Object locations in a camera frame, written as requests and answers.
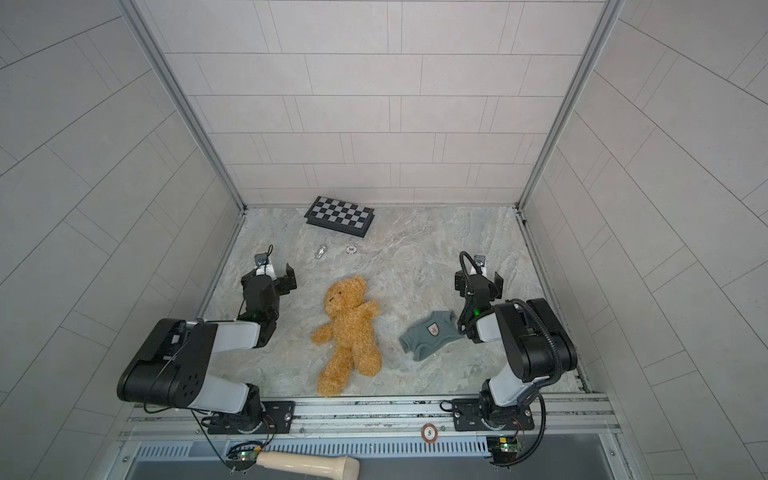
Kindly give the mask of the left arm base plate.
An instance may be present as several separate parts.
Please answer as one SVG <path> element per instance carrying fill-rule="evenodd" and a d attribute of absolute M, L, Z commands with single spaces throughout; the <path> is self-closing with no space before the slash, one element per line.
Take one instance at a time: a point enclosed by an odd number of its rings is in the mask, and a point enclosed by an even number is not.
<path fill-rule="evenodd" d="M 294 401 L 262 401 L 257 417 L 245 414 L 214 413 L 201 420 L 211 435 L 272 435 L 288 434 L 294 418 Z"/>

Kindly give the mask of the grey-green teddy sweater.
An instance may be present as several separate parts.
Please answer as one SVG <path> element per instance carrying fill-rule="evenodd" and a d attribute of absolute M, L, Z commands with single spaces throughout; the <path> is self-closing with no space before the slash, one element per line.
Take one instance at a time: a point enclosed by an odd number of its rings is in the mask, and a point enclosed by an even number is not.
<path fill-rule="evenodd" d="M 463 337 L 456 326 L 456 316 L 450 310 L 432 311 L 429 316 L 411 325 L 400 337 L 405 353 L 421 362 L 447 344 Z"/>

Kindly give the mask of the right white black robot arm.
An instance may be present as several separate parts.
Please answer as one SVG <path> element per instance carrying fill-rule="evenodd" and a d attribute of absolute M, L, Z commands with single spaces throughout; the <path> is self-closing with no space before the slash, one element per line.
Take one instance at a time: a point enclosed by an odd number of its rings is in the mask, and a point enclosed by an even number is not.
<path fill-rule="evenodd" d="M 458 271 L 455 290 L 465 299 L 457 329 L 474 343 L 503 344 L 506 363 L 486 380 L 478 398 L 455 410 L 469 430 L 530 430 L 530 405 L 541 390 L 577 367 L 576 348 L 562 323 L 543 298 L 511 299 L 492 304 L 502 294 L 503 279 Z"/>

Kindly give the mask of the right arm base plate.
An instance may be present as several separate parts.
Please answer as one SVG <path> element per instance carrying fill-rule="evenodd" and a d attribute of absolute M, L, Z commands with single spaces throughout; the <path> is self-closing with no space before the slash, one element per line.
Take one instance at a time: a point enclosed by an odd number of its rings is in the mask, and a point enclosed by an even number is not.
<path fill-rule="evenodd" d="M 455 398 L 449 401 L 454 427 L 460 432 L 531 431 L 535 422 L 529 407 L 498 407 L 479 398 Z"/>

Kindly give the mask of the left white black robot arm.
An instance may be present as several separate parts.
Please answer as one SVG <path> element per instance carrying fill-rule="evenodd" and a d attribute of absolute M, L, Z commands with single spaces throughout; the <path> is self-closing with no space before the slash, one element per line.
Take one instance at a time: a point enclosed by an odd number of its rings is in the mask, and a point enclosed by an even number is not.
<path fill-rule="evenodd" d="M 208 372 L 214 353 L 265 347 L 279 319 L 280 298 L 297 288 L 291 266 L 278 277 L 267 253 L 241 278 L 245 310 L 234 320 L 164 318 L 155 325 L 120 376 L 124 402 L 155 405 L 156 412 L 205 412 L 202 427 L 213 435 L 287 434 L 295 403 L 264 401 L 259 387 Z"/>

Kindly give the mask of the tan teddy bear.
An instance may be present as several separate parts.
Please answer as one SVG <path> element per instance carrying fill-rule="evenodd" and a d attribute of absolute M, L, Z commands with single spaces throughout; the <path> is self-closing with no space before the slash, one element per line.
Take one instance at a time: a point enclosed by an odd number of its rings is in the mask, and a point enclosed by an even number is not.
<path fill-rule="evenodd" d="M 315 345 L 334 344 L 333 353 L 317 380 L 317 393 L 334 397 L 346 388 L 353 370 L 375 377 L 382 368 L 373 320 L 380 315 L 376 301 L 366 301 L 367 283 L 361 276 L 333 284 L 324 298 L 330 321 L 311 335 Z"/>

